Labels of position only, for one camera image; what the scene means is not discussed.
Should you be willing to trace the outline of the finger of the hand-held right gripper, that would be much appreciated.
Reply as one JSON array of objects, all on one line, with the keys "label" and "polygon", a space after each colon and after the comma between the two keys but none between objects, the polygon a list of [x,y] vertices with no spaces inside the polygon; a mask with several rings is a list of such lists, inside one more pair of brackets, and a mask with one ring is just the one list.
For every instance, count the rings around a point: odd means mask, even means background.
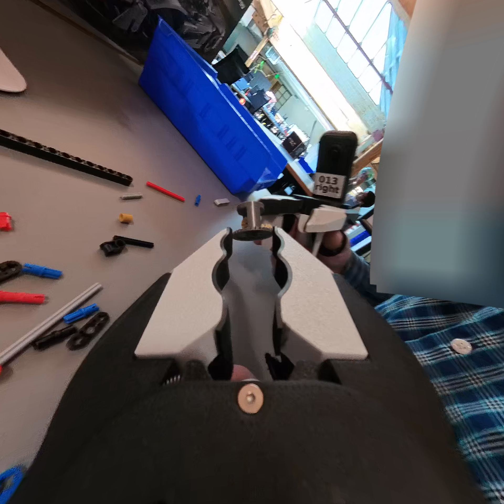
[{"label": "finger of the hand-held right gripper", "polygon": [[301,233],[326,233],[342,230],[347,219],[345,209],[337,207],[318,207],[309,215],[300,214],[298,231]]},{"label": "finger of the hand-held right gripper", "polygon": [[261,198],[258,202],[263,205],[264,216],[309,215],[316,208],[316,199],[309,197],[271,197]]}]

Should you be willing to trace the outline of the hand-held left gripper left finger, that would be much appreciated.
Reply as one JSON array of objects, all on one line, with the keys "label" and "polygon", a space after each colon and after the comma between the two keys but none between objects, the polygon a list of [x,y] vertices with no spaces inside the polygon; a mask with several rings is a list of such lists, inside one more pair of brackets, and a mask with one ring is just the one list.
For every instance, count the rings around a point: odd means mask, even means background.
[{"label": "hand-held left gripper left finger", "polygon": [[229,281],[232,229],[224,228],[176,266],[135,348],[138,359],[201,362],[211,375],[233,370]]}]

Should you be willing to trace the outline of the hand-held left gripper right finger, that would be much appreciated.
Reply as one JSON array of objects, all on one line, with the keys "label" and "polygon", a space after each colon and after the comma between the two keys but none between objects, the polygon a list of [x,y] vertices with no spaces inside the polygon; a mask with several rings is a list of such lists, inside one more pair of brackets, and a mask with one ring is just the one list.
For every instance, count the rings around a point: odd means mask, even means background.
[{"label": "hand-held left gripper right finger", "polygon": [[280,292],[273,320],[274,356],[301,360],[366,360],[362,341],[332,271],[279,227],[273,232]]}]

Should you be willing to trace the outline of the grey lego differential gear assembly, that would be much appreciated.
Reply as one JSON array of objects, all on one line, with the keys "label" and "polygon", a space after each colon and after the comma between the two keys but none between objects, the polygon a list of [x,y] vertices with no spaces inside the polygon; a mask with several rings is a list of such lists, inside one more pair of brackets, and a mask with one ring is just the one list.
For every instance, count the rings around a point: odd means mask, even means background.
[{"label": "grey lego differential gear assembly", "polygon": [[236,206],[236,212],[242,217],[242,224],[240,229],[233,231],[234,240],[259,242],[273,236],[273,226],[262,222],[264,208],[262,201],[246,201]]}]

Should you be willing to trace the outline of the black lego axle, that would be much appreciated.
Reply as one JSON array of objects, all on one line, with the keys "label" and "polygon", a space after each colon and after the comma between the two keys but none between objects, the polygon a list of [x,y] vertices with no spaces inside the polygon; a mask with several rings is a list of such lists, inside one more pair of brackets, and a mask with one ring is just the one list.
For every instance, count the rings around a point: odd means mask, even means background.
[{"label": "black lego axle", "polygon": [[119,240],[119,241],[124,242],[125,245],[138,246],[138,247],[145,248],[145,249],[153,249],[154,248],[153,242],[139,240],[136,238],[114,235],[113,240],[115,240],[115,241]]}]

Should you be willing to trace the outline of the long red lego axle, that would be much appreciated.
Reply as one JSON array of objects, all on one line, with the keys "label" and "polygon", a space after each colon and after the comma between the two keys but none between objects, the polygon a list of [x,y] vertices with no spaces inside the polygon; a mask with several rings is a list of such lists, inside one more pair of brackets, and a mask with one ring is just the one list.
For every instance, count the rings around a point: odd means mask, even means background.
[{"label": "long red lego axle", "polygon": [[163,195],[165,195],[167,197],[173,198],[173,199],[175,199],[177,201],[180,201],[182,203],[184,203],[186,201],[186,199],[184,197],[182,197],[182,196],[180,196],[180,195],[178,195],[178,194],[176,194],[174,192],[171,192],[168,189],[165,189],[165,188],[163,188],[163,187],[161,187],[161,186],[159,186],[157,184],[154,184],[154,183],[152,183],[150,181],[146,182],[146,186],[148,188],[151,188],[152,190],[154,190],[156,192],[159,192],[159,193],[161,193],[161,194],[163,194]]}]

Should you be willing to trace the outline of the long red lego pin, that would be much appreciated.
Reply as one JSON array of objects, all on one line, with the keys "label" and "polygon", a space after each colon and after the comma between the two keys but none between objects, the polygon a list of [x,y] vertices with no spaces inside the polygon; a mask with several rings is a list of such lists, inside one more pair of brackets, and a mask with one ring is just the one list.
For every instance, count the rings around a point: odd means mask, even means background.
[{"label": "long red lego pin", "polygon": [[1,303],[41,305],[45,301],[44,294],[1,291]]}]

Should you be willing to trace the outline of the long black lego beam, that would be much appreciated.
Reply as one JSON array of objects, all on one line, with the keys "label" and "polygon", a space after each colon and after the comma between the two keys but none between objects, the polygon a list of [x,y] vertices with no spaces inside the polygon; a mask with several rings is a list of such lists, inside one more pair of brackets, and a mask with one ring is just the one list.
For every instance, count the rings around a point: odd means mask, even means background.
[{"label": "long black lego beam", "polygon": [[133,178],[127,174],[35,142],[26,137],[1,129],[1,147],[26,154],[37,159],[67,167],[94,177],[130,186]]}]

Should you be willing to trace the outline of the large blue lego connector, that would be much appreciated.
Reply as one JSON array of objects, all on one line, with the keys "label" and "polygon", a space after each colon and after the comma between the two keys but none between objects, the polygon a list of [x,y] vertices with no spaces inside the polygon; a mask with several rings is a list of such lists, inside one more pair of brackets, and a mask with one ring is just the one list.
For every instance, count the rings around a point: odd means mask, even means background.
[{"label": "large blue lego connector", "polygon": [[25,468],[14,466],[1,473],[1,503],[7,502],[24,479]]}]

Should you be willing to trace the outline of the person's right hand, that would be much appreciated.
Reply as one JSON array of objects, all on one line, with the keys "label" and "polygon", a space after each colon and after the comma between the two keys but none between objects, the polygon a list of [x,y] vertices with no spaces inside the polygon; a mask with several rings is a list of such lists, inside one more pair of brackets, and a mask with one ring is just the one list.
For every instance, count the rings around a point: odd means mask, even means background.
[{"label": "person's right hand", "polygon": [[[298,218],[293,221],[289,234],[309,253],[312,253],[312,238],[307,233],[298,230]],[[331,269],[333,273],[343,274],[351,256],[352,251],[348,238],[342,230],[330,231],[324,234],[318,249],[317,259]]]}]

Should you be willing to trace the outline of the wooden background desk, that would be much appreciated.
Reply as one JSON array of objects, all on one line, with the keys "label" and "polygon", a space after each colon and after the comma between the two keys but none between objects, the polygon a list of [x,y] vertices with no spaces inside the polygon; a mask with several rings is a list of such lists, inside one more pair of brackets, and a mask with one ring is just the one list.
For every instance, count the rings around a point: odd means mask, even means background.
[{"label": "wooden background desk", "polygon": [[303,194],[307,197],[313,196],[312,179],[296,164],[288,162],[282,173],[281,180],[293,188],[292,194]]}]

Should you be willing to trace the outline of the small black box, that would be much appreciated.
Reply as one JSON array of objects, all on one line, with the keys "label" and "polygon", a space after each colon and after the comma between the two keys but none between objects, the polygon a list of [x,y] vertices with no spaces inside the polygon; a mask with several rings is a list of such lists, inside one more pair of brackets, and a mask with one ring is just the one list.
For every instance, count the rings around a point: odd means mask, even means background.
[{"label": "small black box", "polygon": [[307,152],[306,142],[303,142],[295,131],[282,141],[281,146],[293,159],[304,157]]}]

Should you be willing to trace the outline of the large window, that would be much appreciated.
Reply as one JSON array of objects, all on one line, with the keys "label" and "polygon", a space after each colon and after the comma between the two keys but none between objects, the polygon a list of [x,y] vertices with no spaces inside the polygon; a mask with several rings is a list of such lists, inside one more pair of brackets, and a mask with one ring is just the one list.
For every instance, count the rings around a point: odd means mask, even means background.
[{"label": "large window", "polygon": [[407,37],[398,1],[273,1],[369,133],[385,128]]}]

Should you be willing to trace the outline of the plain blue bin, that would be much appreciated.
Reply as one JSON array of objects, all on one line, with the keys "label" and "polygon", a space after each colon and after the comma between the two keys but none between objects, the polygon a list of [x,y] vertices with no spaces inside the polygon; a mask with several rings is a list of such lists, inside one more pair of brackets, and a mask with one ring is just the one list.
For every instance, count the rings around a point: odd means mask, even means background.
[{"label": "plain blue bin", "polygon": [[232,194],[268,188],[284,171],[254,116],[161,17],[139,85]]}]

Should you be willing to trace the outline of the white book stand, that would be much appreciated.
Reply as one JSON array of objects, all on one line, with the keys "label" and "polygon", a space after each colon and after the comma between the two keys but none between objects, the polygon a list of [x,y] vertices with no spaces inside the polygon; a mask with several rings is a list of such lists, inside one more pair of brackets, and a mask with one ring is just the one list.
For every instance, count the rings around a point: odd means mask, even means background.
[{"label": "white book stand", "polygon": [[25,78],[1,50],[1,92],[22,93],[26,89]]}]

